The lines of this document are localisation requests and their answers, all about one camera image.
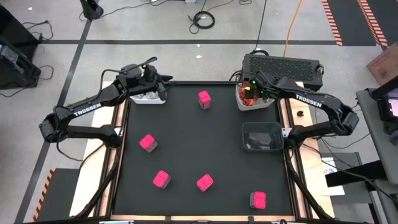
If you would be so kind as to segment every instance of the black tray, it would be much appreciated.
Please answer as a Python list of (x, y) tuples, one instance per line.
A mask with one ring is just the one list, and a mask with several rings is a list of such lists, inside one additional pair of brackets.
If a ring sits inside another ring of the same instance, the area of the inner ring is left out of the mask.
[[(207, 90), (203, 110), (198, 92)], [(126, 146), (114, 201), (115, 215), (293, 215), (282, 151), (244, 151), (244, 122), (279, 122), (277, 103), (240, 111), (235, 86), (226, 82), (179, 82), (164, 105), (131, 103)], [(151, 134), (159, 143), (147, 153), (139, 141)], [(152, 180), (159, 170), (172, 176), (166, 189)], [(214, 184), (201, 192), (196, 181), (210, 174)], [(267, 194), (267, 208), (250, 208), (250, 193)]]

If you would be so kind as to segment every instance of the desk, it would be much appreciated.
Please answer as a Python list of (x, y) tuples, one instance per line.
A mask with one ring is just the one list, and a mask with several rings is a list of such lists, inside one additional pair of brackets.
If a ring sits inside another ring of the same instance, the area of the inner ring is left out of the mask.
[[(108, 86), (110, 82), (104, 82), (103, 86)], [(310, 110), (308, 105), (305, 103), (289, 100), (291, 106), (292, 116), (290, 120), (294, 122), (294, 124), (301, 124), (304, 126), (308, 126), (312, 124)], [(118, 108), (101, 108), (95, 111), (93, 126), (101, 126), (103, 124), (114, 123), (115, 126), (124, 126), (126, 124), (127, 117), (127, 109), (129, 108), (129, 102), (125, 101)], [(289, 111), (286, 108), (289, 106), (285, 103), (284, 100), (279, 102), (279, 108), (281, 112), (281, 117), (283, 119), (283, 125), (285, 128), (289, 127)], [(303, 111), (304, 116), (298, 117), (296, 114), (298, 111)], [(126, 135), (123, 134), (123, 144), (121, 146), (121, 157), (123, 158), (123, 154), (126, 152), (123, 151), (126, 146)], [(307, 139), (305, 141), (306, 144), (318, 149), (318, 145), (316, 140)], [(96, 149), (101, 142), (99, 140), (89, 140), (85, 156), (87, 156), (92, 150)], [(75, 196), (72, 203), (72, 208), (70, 211), (70, 215), (76, 215), (90, 200), (96, 189), (98, 188), (101, 176), (104, 175), (102, 173), (103, 167), (107, 164), (107, 168), (111, 167), (111, 164), (114, 162), (114, 155), (116, 153), (115, 149), (109, 149), (109, 152), (106, 152), (106, 149), (103, 148), (98, 151), (92, 158), (88, 159), (86, 164), (83, 166), (80, 176), (78, 179), (78, 183), (76, 186)], [(322, 162), (320, 159), (320, 155), (317, 152), (312, 151), (311, 149), (307, 149), (305, 146), (300, 148), (300, 155), (293, 156), (293, 163), (297, 170), (299, 170), (297, 162), (302, 163), (302, 171), (303, 178), (305, 178), (305, 182), (307, 188), (312, 193), (317, 202), (323, 207), (323, 209), (330, 215), (334, 217), (333, 208), (331, 206), (330, 196), (328, 195), (327, 185), (325, 176), (323, 174)], [(114, 187), (119, 184), (121, 180), (121, 163), (119, 163), (119, 174), (114, 182), (110, 183), (108, 188), (105, 190), (103, 194), (103, 198), (101, 200), (100, 206), (97, 208), (97, 215), (111, 215), (111, 219), (115, 220), (165, 220), (166, 217), (164, 214), (160, 215), (113, 215), (113, 206), (110, 206), (109, 199), (114, 197)], [(294, 214), (292, 215), (257, 215), (257, 214), (247, 214), (247, 215), (173, 215), (170, 217), (171, 220), (184, 220), (184, 221), (195, 221), (195, 220), (208, 220), (208, 221), (248, 221), (248, 216), (253, 216), (255, 221), (275, 221), (280, 219), (285, 219), (288, 221), (295, 220), (295, 217), (310, 217), (310, 213), (306, 212), (305, 202), (303, 200), (302, 194), (299, 191), (298, 187), (292, 184), (289, 186), (294, 192), (290, 195), (291, 201), (295, 201), (295, 205), (293, 207)]]
[[(363, 175), (371, 180), (388, 179), (390, 183), (398, 184), (397, 146), (389, 141), (389, 135), (383, 131), (383, 122), (380, 120), (377, 102), (371, 98), (367, 90), (356, 92), (356, 97), (380, 160), (350, 168), (347, 171)], [(362, 178), (353, 177), (341, 171), (328, 174), (326, 180), (329, 187), (363, 181)]]

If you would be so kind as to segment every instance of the cable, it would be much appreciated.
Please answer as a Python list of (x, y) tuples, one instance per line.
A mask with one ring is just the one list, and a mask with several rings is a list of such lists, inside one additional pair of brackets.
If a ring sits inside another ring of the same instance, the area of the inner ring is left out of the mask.
[(259, 45), (262, 22), (264, 21), (264, 14), (266, 13), (266, 6), (267, 6), (267, 0), (264, 2), (264, 8), (262, 9), (262, 16), (261, 16), (261, 22), (260, 22), (259, 35), (257, 37), (256, 46), (254, 47), (254, 50), (256, 50), (257, 46)]
[[(260, 75), (267, 81), (268, 84), (270, 84), (271, 86), (273, 86), (273, 87), (275, 87), (275, 88), (278, 88), (275, 84), (273, 84), (272, 82), (270, 82), (269, 79), (268, 79), (262, 72), (258, 71), (258, 72), (256, 72), (256, 73), (251, 73), (251, 74), (260, 74)], [(285, 90), (297, 90), (296, 88), (289, 88), (289, 87), (283, 87), (283, 89), (285, 89)], [(308, 89), (306, 89), (306, 88), (300, 88), (300, 91), (303, 91), (303, 92), (305, 92), (305, 93), (312, 94), (312, 95), (329, 96), (330, 98), (333, 98), (333, 99), (337, 99), (337, 100), (338, 100), (338, 98), (336, 98), (336, 97), (333, 96), (333, 95), (330, 95), (330, 94), (327, 94), (327, 93), (315, 92), (315, 91), (312, 91), (312, 90), (308, 90)]]
[(71, 159), (71, 160), (73, 160), (73, 161), (77, 161), (77, 162), (83, 161), (83, 160), (81, 160), (81, 159), (76, 159), (76, 158), (74, 158), (74, 157), (68, 156), (66, 153), (62, 152), (61, 149), (60, 149), (59, 144), (60, 144), (60, 143), (57, 142), (57, 151), (58, 151), (59, 153), (61, 153), (63, 156), (65, 156), (66, 158)]
[[(34, 23), (34, 22), (24, 22), (24, 23), (22, 23), (22, 25), (25, 25), (25, 24), (32, 24), (32, 26), (26, 28), (27, 30), (29, 30), (29, 29), (31, 29), (31, 28), (33, 28), (35, 26), (48, 24), (50, 26), (51, 37), (46, 38), (46, 37), (42, 36), (42, 38), (45, 39), (45, 40), (51, 40), (54, 37), (54, 33), (52, 32), (52, 26), (51, 26), (51, 23), (49, 21), (43, 21), (43, 22), (39, 22), (39, 23)], [(32, 32), (31, 34), (39, 34), (39, 35), (41, 35), (41, 33), (38, 33), (38, 32)]]
[[(121, 131), (122, 131), (122, 128), (119, 130), (118, 136), (120, 136)], [(102, 183), (99, 185), (97, 191), (94, 193), (94, 195), (92, 196), (90, 201), (85, 205), (84, 209), (80, 213), (78, 213), (75, 217), (88, 217), (88, 215), (90, 214), (90, 212), (92, 211), (92, 209), (95, 207), (96, 203), (102, 196), (103, 192), (107, 188), (108, 184), (116, 176), (117, 170), (119, 167), (119, 163), (120, 163), (120, 157), (121, 157), (121, 150), (120, 150), (120, 147), (118, 147), (116, 150), (116, 154), (114, 156), (114, 162), (112, 164), (110, 171), (108, 172), (108, 174), (106, 175), (106, 177), (104, 178)]]
[(357, 142), (360, 142), (361, 140), (363, 140), (364, 138), (366, 138), (366, 137), (367, 137), (368, 135), (370, 135), (370, 134), (371, 134), (371, 133), (367, 133), (365, 136), (361, 137), (360, 139), (358, 139), (358, 140), (352, 142), (351, 144), (349, 144), (349, 145), (347, 145), (347, 146), (343, 146), (343, 147), (332, 146), (330, 143), (326, 142), (325, 140), (323, 140), (323, 139), (321, 139), (321, 140), (322, 140), (323, 143), (325, 143), (326, 145), (328, 145), (328, 146), (330, 146), (330, 147), (333, 147), (333, 148), (335, 148), (335, 149), (346, 149), (346, 148), (352, 146), (353, 144), (355, 144), (355, 143), (357, 143)]
[(44, 68), (44, 67), (51, 68), (50, 77), (48, 77), (48, 78), (41, 78), (41, 77), (39, 77), (39, 79), (43, 79), (43, 80), (50, 80), (50, 79), (52, 79), (52, 77), (53, 77), (53, 75), (54, 75), (54, 67), (51, 66), (51, 65), (43, 65), (43, 66), (39, 67), (39, 69), (40, 69), (40, 68)]
[[(141, 6), (145, 6), (145, 5), (148, 5), (148, 4), (150, 4), (151, 6), (159, 6), (159, 5), (164, 4), (164, 3), (166, 3), (166, 2), (169, 2), (169, 1), (181, 1), (181, 0), (165, 0), (165, 1), (161, 2), (161, 3), (159, 3), (159, 4), (153, 4), (152, 0), (149, 0), (149, 2), (145, 2), (145, 3), (142, 3), (142, 4), (138, 4), (138, 5), (136, 5), (136, 6), (124, 6), (124, 7), (121, 7), (121, 8), (119, 8), (119, 9), (115, 9), (115, 10), (113, 10), (112, 12), (103, 14), (102, 16), (98, 17), (97, 19), (102, 19), (102, 18), (104, 18), (105, 16), (114, 14), (115, 12), (120, 11), (120, 10), (123, 10), (123, 9), (135, 9), (135, 8), (138, 8), (138, 7), (141, 7)], [(82, 18), (81, 18), (81, 15), (82, 15), (82, 14), (83, 14), (83, 12), (80, 13), (80, 15), (79, 15), (79, 20), (81, 20), (81, 21), (83, 21), (83, 22), (87, 22), (87, 21), (92, 22), (92, 20), (88, 20), (88, 19), (84, 20), (84, 19), (82, 19)]]
[(287, 31), (287, 38), (286, 38), (285, 50), (284, 50), (284, 55), (283, 55), (283, 57), (285, 57), (285, 55), (286, 55), (287, 45), (288, 45), (288, 43), (289, 43), (290, 31), (292, 30), (294, 20), (296, 20), (297, 13), (299, 12), (299, 9), (300, 9), (300, 7), (301, 7), (301, 3), (302, 3), (302, 2), (303, 2), (303, 0), (300, 0), (300, 2), (298, 3), (298, 6), (297, 6), (297, 8), (296, 8), (296, 12), (294, 13), (293, 20), (292, 20), (292, 22), (290, 23), (289, 30)]
[(5, 85), (2, 85), (1, 87), (5, 87), (5, 86), (11, 85), (11, 84), (16, 84), (16, 85), (18, 85), (19, 87), (21, 87), (21, 89), (20, 89), (20, 90), (17, 90), (15, 93), (13, 93), (13, 94), (11, 94), (11, 95), (5, 95), (5, 94), (3, 94), (3, 93), (0, 93), (0, 95), (3, 96), (3, 97), (5, 97), (5, 98), (11, 98), (11, 97), (15, 96), (16, 94), (18, 94), (18, 93), (24, 91), (26, 88), (29, 88), (29, 87), (32, 87), (32, 86), (36, 86), (37, 83), (38, 83), (38, 79), (43, 79), (43, 80), (49, 80), (49, 79), (51, 79), (51, 78), (53, 77), (53, 75), (54, 75), (54, 68), (53, 68), (53, 66), (51, 66), (51, 65), (43, 65), (43, 66), (39, 67), (39, 69), (44, 68), (44, 67), (49, 67), (49, 68), (52, 69), (50, 77), (48, 77), (48, 78), (40, 78), (40, 77), (37, 78), (37, 72), (38, 72), (38, 71), (36, 71), (36, 75), (35, 75), (36, 81), (35, 81), (35, 84), (34, 84), (34, 85), (27, 85), (27, 86), (23, 86), (23, 87), (22, 87), (22, 86), (20, 86), (20, 84), (18, 84), (18, 83), (16, 83), (16, 82), (10, 82), (10, 83), (7, 83), (7, 84), (5, 84)]
[(252, 0), (239, 0), (239, 4), (242, 6), (252, 4)]
[[(190, 27), (189, 27), (189, 32), (190, 32), (191, 34), (197, 34), (197, 33), (199, 33), (199, 30), (201, 30), (201, 29), (210, 29), (210, 28), (212, 28), (212, 27), (216, 24), (216, 19), (215, 19), (215, 17), (214, 17), (209, 11), (210, 11), (210, 10), (213, 10), (213, 9), (215, 9), (215, 8), (217, 8), (217, 7), (221, 7), (221, 6), (225, 6), (225, 5), (227, 5), (227, 4), (230, 4), (230, 3), (232, 3), (234, 0), (230, 0), (230, 1), (226, 2), (226, 3), (219, 4), (219, 5), (217, 5), (217, 6), (213, 6), (213, 7), (209, 8), (209, 9), (207, 9), (206, 11), (204, 11), (206, 1), (207, 1), (207, 0), (205, 0), (205, 2), (203, 3), (203, 5), (202, 5), (202, 7), (201, 7), (201, 10), (200, 10), (199, 12), (197, 12), (197, 13), (194, 15), (193, 18), (190, 17), (190, 16), (188, 16), (188, 19), (192, 22), (192, 24), (191, 24)], [(241, 4), (241, 1), (243, 1), (243, 2), (250, 1), (250, 3), (246, 3), (246, 4), (251, 4), (251, 0), (240, 0), (240, 1), (239, 1), (240, 4)], [(207, 15), (207, 16), (209, 16), (209, 17), (211, 18), (211, 24), (210, 24), (210, 25), (203, 26), (203, 25), (200, 25), (200, 24), (199, 24), (199, 21), (202, 19), (202, 18), (201, 18), (202, 15)], [(192, 31), (192, 27), (193, 27), (193, 26), (196, 26), (196, 27), (198, 28), (198, 30), (197, 30), (196, 32)]]
[(398, 200), (397, 200), (397, 199), (391, 197), (391, 196), (390, 196), (389, 194), (387, 194), (385, 191), (381, 190), (379, 187), (377, 187), (376, 185), (374, 185), (374, 183), (373, 183), (369, 178), (367, 178), (367, 177), (365, 177), (365, 176), (363, 176), (363, 175), (354, 174), (354, 173), (352, 173), (352, 172), (348, 172), (347, 170), (343, 170), (343, 169), (337, 168), (337, 167), (335, 167), (335, 166), (333, 166), (333, 165), (331, 165), (331, 164), (329, 164), (329, 163), (327, 163), (327, 162), (325, 162), (325, 161), (322, 161), (322, 162), (323, 162), (324, 164), (327, 164), (327, 165), (329, 165), (329, 166), (331, 166), (331, 167), (333, 167), (333, 168), (339, 170), (339, 171), (342, 171), (342, 172), (345, 173), (345, 174), (353, 175), (353, 176), (355, 176), (355, 177), (359, 177), (359, 178), (364, 179), (366, 182), (368, 182), (370, 185), (372, 185), (376, 190), (380, 191), (382, 194), (384, 194), (385, 196), (387, 196), (387, 198), (391, 199), (391, 200), (392, 200), (393, 202), (395, 202), (395, 203), (398, 203)]
[(90, 154), (88, 154), (88, 156), (85, 157), (85, 159), (83, 159), (83, 161), (81, 162), (80, 167), (79, 167), (79, 172), (78, 172), (79, 174), (80, 174), (81, 168), (83, 167), (83, 165), (85, 164), (85, 162), (86, 162), (92, 155), (94, 155), (96, 152), (98, 152), (98, 150), (101, 149), (104, 145), (105, 145), (105, 144), (102, 143), (100, 146), (98, 146), (98, 148), (96, 148), (94, 151), (92, 151)]
[[(120, 134), (121, 134), (121, 132), (122, 132), (122, 126), (116, 126), (116, 127), (114, 127), (114, 128), (120, 128), (119, 133), (118, 133), (118, 136), (120, 136)], [(83, 159), (83, 161), (81, 162), (80, 167), (79, 167), (79, 174), (80, 174), (81, 168), (83, 167), (84, 163), (85, 163), (92, 155), (94, 155), (96, 152), (98, 152), (104, 145), (105, 145), (105, 143), (102, 143), (102, 144), (101, 144), (100, 146), (98, 146), (94, 151), (92, 151), (88, 156), (86, 156), (85, 159)]]
[[(319, 155), (322, 157), (321, 152), (320, 152), (319, 150), (315, 149), (314, 147), (311, 147), (311, 146), (309, 146), (309, 145), (307, 145), (307, 144), (305, 144), (305, 143), (303, 143), (303, 146), (306, 146), (306, 147), (312, 149), (313, 151), (317, 151), (317, 152), (319, 153)], [(340, 159), (338, 156), (336, 156), (330, 149), (329, 149), (329, 151), (330, 151), (330, 154), (331, 154), (333, 157), (335, 157), (335, 159), (337, 159), (338, 161), (340, 161), (341, 163), (346, 164), (346, 165), (349, 166), (350, 168), (355, 167), (355, 166), (353, 166), (353, 165), (351, 165), (351, 164), (348, 164), (348, 163), (344, 162), (342, 159)]]
[(228, 81), (232, 81), (232, 78), (235, 77), (235, 81), (237, 83), (242, 83), (242, 79), (243, 79), (243, 71), (242, 70), (238, 70), (236, 72), (234, 72), (231, 77), (229, 78)]
[[(303, 144), (303, 145), (304, 145), (304, 146), (307, 146), (309, 149), (312, 149), (313, 151), (315, 151), (315, 152), (319, 153), (319, 155), (321, 155), (321, 153), (320, 153), (318, 150), (316, 150), (314, 147), (311, 147), (311, 146), (306, 145), (306, 144)], [(349, 171), (347, 171), (347, 170), (343, 170), (343, 169), (337, 168), (337, 167), (335, 167), (335, 166), (333, 166), (333, 165), (331, 165), (331, 164), (329, 164), (329, 163), (327, 163), (327, 162), (325, 162), (325, 161), (323, 161), (323, 160), (321, 160), (321, 161), (322, 161), (324, 164), (327, 164), (327, 165), (329, 165), (329, 166), (331, 166), (331, 167), (333, 167), (333, 168), (335, 168), (335, 169), (337, 169), (337, 170), (339, 170), (339, 171), (342, 171), (342, 172), (344, 172), (344, 173), (346, 173), (346, 174), (348, 174), (348, 175), (353, 175), (353, 176), (355, 176), (355, 177), (359, 177), (359, 178), (364, 179), (366, 182), (368, 182), (369, 184), (371, 184), (375, 189), (379, 190), (381, 193), (383, 193), (383, 194), (384, 194), (385, 196), (387, 196), (389, 199), (391, 199), (391, 200), (394, 201), (394, 202), (398, 202), (397, 199), (391, 197), (389, 194), (385, 193), (385, 191), (381, 190), (379, 187), (376, 187), (376, 186), (374, 185), (374, 183), (373, 183), (370, 179), (368, 179), (367, 177), (365, 177), (365, 176), (363, 176), (363, 175), (359, 175), (359, 174), (354, 174), (354, 173), (349, 172)]]
[(213, 7), (209, 8), (209, 9), (207, 9), (207, 11), (210, 11), (210, 10), (215, 9), (215, 8), (217, 8), (217, 7), (220, 7), (220, 6), (226, 6), (226, 5), (228, 5), (229, 3), (233, 2), (233, 1), (234, 1), (234, 0), (230, 0), (229, 2), (220, 4), (220, 5), (217, 5), (217, 6), (213, 6)]
[(355, 106), (353, 106), (351, 109), (354, 109), (355, 107), (359, 106), (359, 102), (357, 101)]
[[(104, 75), (105, 75), (106, 72), (127, 73), (128, 71), (130, 71), (130, 70), (132, 70), (132, 69), (139, 68), (139, 67), (141, 67), (141, 66), (143, 66), (143, 65), (146, 65), (146, 64), (148, 64), (148, 63), (154, 62), (154, 61), (156, 61), (156, 60), (157, 60), (157, 57), (151, 57), (150, 59), (146, 60), (144, 63), (141, 63), (141, 64), (139, 64), (139, 65), (135, 65), (135, 66), (131, 66), (131, 67), (129, 67), (128, 69), (123, 70), (123, 71), (115, 70), (115, 69), (105, 69), (105, 70), (103, 70), (103, 71), (102, 71), (102, 74), (101, 74), (100, 81), (99, 81), (99, 90), (98, 90), (98, 93), (94, 96), (94, 98), (93, 98), (91, 101), (94, 101), (94, 100), (98, 99), (98, 97), (100, 97), (100, 94), (101, 94), (101, 92), (102, 92), (102, 84), (103, 84), (103, 80), (104, 80)], [(85, 104), (85, 102), (83, 101), (83, 102), (81, 102), (79, 105), (74, 105), (74, 107), (81, 106), (81, 105), (84, 105), (84, 104)]]
[(159, 6), (159, 5), (161, 5), (163, 3), (166, 3), (168, 1), (184, 1), (184, 0), (165, 0), (165, 1), (161, 2), (161, 3), (159, 3), (159, 4), (154, 4), (154, 2), (152, 0), (149, 0), (149, 4), (151, 4), (151, 6)]

